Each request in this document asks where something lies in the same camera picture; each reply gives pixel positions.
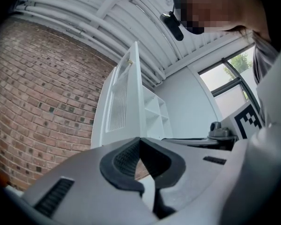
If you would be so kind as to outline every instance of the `person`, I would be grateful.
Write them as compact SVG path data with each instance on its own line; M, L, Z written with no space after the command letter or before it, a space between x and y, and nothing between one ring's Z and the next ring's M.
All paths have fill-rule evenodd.
M281 0L174 0L175 16L194 34L252 30L254 78L266 76L281 50ZM270 123L262 101L260 116Z

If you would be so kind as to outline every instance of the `glass pane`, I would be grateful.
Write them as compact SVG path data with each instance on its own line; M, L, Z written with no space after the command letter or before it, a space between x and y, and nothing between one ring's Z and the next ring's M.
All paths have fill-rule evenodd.
M235 79L235 76L224 64L218 65L208 72L203 73L200 77L203 79L210 91L213 91Z
M254 54L254 47L249 48L245 52L230 59L229 63L240 73L240 75L243 77L245 82L252 90L255 98L259 102L257 91L256 91L257 85L255 83L254 73L253 73L253 54Z
M223 118L228 117L247 102L240 85L216 96L215 101L219 106Z

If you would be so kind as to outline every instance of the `brick wall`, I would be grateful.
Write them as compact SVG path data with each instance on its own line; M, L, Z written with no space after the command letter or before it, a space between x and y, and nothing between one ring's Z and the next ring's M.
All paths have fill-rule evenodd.
M90 149L105 78L115 63L47 27L8 19L0 29L0 170L25 190Z

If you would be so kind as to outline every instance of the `gray device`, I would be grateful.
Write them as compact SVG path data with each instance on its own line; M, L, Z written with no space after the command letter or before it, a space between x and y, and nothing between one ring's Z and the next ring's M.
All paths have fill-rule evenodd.
M155 180L151 211L134 180L139 159ZM79 153L14 201L37 224L242 224L281 181L281 124L232 151L134 138Z

